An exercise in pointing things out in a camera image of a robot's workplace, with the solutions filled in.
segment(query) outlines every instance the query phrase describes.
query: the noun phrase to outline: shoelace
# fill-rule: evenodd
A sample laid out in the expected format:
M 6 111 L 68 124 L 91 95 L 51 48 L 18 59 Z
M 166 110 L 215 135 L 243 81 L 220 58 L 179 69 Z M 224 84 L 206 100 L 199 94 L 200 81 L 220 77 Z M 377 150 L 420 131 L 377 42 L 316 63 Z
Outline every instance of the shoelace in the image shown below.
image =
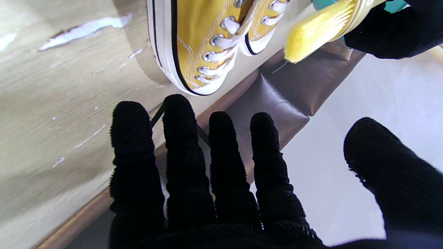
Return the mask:
M 271 11 L 275 11 L 275 12 L 279 13 L 278 16 L 277 17 L 265 16 L 262 19 L 261 24 L 268 25 L 268 26 L 272 26 L 272 25 L 277 24 L 282 19 L 287 7 L 288 7 L 288 2 L 280 2 L 278 0 L 273 1 L 269 5 L 269 9 Z
M 251 22 L 243 23 L 241 26 L 235 21 L 233 16 L 226 17 L 220 24 L 220 26 L 226 29 L 230 34 L 230 38 L 223 37 L 222 34 L 214 35 L 210 43 L 213 46 L 221 47 L 224 50 L 220 53 L 215 53 L 214 51 L 208 51 L 203 54 L 203 60 L 212 62 L 224 61 L 217 69 L 210 69 L 207 66 L 201 66 L 197 68 L 197 71 L 201 75 L 197 75 L 194 78 L 203 83 L 211 83 L 218 80 L 222 75 L 228 73 L 233 67 L 235 62 L 235 57 L 239 48 L 240 41 L 244 39 L 246 33 L 249 31 Z

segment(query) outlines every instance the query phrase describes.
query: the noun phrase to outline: stitching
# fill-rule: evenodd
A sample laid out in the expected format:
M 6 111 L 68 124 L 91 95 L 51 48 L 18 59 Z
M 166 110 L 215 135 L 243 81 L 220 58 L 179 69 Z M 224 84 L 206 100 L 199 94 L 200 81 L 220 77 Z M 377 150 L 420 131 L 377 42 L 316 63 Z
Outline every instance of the stitching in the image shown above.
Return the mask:
M 192 64 L 192 68 L 195 68 L 197 66 L 198 61 L 200 60 L 200 54 L 203 52 L 203 49 L 205 48 L 206 44 L 209 42 L 209 39 L 211 37 L 211 34 L 213 33 L 214 29 L 219 25 L 220 21 L 222 20 L 222 17 L 224 16 L 224 14 L 226 13 L 226 11 L 228 10 L 229 5 L 231 5 L 233 3 L 233 1 L 227 1 L 225 7 L 221 10 L 221 12 L 218 14 L 215 22 L 212 24 L 212 27 L 209 29 L 209 31 L 206 34 L 206 37 L 202 43 L 202 45 L 200 46 L 200 49 L 198 50 L 198 57 L 194 58 L 193 64 Z
M 263 14 L 264 14 L 264 12 L 265 12 L 265 10 L 266 10 L 266 7 L 267 7 L 267 2 L 263 2 L 263 3 L 265 3 L 265 4 L 262 4 L 261 6 L 260 6 L 260 14 L 259 15 L 257 15 L 257 16 L 260 16 L 261 18 L 260 19 L 257 19 L 256 21 L 256 23 L 255 23 L 255 25 L 253 26 L 253 37 L 251 38 L 251 39 L 254 39 L 254 38 L 258 38 L 260 35 L 258 34 L 258 31 L 257 31 L 257 29 L 258 29 L 258 27 L 260 26 L 260 24 L 261 24 L 261 19 L 263 18 Z
M 185 78 L 188 78 L 189 77 L 188 68 L 190 65 L 191 58 L 194 56 L 194 52 L 192 51 L 192 47 L 190 47 L 188 44 L 186 44 L 179 35 L 177 35 L 177 39 L 183 45 L 183 47 L 185 47 L 189 52 L 188 63 L 186 64 L 186 68 L 185 68 Z

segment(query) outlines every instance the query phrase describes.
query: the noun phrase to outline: canvas sneaker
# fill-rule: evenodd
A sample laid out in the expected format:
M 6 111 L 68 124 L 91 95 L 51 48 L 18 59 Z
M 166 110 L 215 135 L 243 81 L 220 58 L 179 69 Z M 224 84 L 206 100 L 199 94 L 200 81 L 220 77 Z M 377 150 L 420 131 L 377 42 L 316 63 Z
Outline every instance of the canvas sneaker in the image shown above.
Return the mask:
M 182 91 L 217 91 L 252 25 L 253 0 L 148 0 L 157 64 Z
M 283 17 L 289 0 L 260 0 L 249 32 L 245 35 L 241 51 L 247 56 L 260 53 L 271 40 L 277 23 Z

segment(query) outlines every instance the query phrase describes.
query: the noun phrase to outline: white paint mark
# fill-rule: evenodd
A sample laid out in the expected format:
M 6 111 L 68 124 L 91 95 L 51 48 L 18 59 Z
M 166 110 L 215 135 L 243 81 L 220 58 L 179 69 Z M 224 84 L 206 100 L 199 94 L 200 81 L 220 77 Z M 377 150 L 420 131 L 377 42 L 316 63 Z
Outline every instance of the white paint mark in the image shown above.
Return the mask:
M 70 149 L 70 151 L 72 151 L 73 149 L 77 149 L 78 147 L 82 146 L 84 143 L 86 143 L 89 139 L 91 139 L 93 136 L 97 135 L 101 130 L 103 130 L 105 128 L 106 125 L 103 125 L 98 131 L 94 132 L 90 137 L 86 138 L 85 140 L 83 140 L 81 143 L 79 143 L 77 146 L 75 146 L 74 148 Z
M 132 59 L 132 58 L 134 58 L 134 56 L 136 56 L 137 54 L 141 53 L 142 50 L 143 50 L 143 48 L 140 48 L 140 49 L 137 50 L 134 54 L 132 54 L 131 56 L 129 56 L 128 59 Z
M 5 48 L 16 39 L 16 37 L 17 34 L 8 34 L 0 37 L 0 52 L 5 50 Z
M 132 20 L 132 14 L 120 18 L 106 17 L 99 20 L 91 21 L 81 26 L 74 27 L 49 39 L 49 41 L 41 46 L 39 50 L 43 51 L 53 47 L 68 44 L 73 40 L 87 37 L 106 26 L 112 26 L 114 28 L 124 27 L 130 20 Z
M 65 160 L 64 157 L 58 159 L 57 161 L 55 161 L 55 163 L 54 163 L 54 165 L 52 165 L 52 167 L 55 168 L 57 165 L 61 164 L 64 160 Z

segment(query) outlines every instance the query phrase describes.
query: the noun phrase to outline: metal eyelet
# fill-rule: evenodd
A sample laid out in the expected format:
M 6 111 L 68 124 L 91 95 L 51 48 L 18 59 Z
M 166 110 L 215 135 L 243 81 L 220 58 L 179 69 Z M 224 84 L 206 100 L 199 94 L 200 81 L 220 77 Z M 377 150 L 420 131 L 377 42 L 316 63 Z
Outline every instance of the metal eyelet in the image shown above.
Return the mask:
M 210 68 L 207 67 L 207 66 L 199 66 L 199 67 L 197 68 L 197 71 L 198 71 L 199 73 L 203 74 L 203 69 L 210 70 Z
M 212 46 L 216 46 L 215 45 L 215 39 L 217 38 L 224 38 L 224 36 L 222 34 L 216 34 L 214 35 L 211 40 L 209 40 L 209 44 L 211 44 Z
M 248 1 L 248 0 L 236 0 L 236 1 L 234 2 L 234 7 L 236 7 L 236 8 L 241 8 L 241 6 L 244 5 L 244 4 L 246 3 L 246 1 Z
M 214 51 L 208 51 L 208 52 L 204 53 L 203 56 L 202 56 L 202 59 L 205 62 L 210 62 L 211 61 L 211 59 L 209 59 L 209 55 L 210 54 L 215 54 L 215 52 Z
M 235 17 L 234 16 L 228 16 L 228 17 L 224 18 L 223 21 L 221 21 L 221 23 L 220 23 L 220 27 L 222 29 L 226 29 L 226 26 L 225 26 L 225 21 L 226 20 L 235 21 Z
M 269 4 L 269 10 L 273 11 L 274 4 L 275 4 L 276 2 L 279 2 L 279 1 L 277 1 L 277 0 L 273 0 L 273 1 Z
M 265 25 L 264 21 L 265 21 L 266 19 L 268 19 L 268 18 L 271 18 L 271 17 L 270 17 L 270 16 L 265 16 L 265 17 L 263 17 L 263 19 L 261 20 L 261 24 L 262 24 L 262 25 Z
M 206 76 L 205 75 L 195 75 L 194 76 L 194 79 L 196 79 L 198 81 L 201 81 L 201 78 L 205 78 L 206 79 Z

